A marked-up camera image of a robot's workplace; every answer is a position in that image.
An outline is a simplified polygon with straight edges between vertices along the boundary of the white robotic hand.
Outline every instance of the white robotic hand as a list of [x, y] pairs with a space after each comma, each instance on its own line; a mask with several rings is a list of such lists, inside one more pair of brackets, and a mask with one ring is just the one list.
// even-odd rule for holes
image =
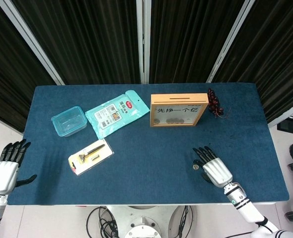
[[220, 158], [208, 147], [193, 148], [199, 160], [193, 161], [193, 169], [203, 168], [202, 177], [217, 187], [224, 188], [224, 194], [231, 201], [246, 222], [256, 223], [258, 229], [252, 238], [293, 238], [293, 233], [279, 229], [264, 217], [247, 197], [240, 184], [232, 182], [232, 174]]
[[36, 175], [29, 179], [16, 181], [19, 167], [24, 158], [30, 142], [26, 140], [8, 144], [2, 151], [0, 157], [0, 222], [7, 205], [6, 195], [10, 194], [15, 187], [29, 184], [36, 179]]

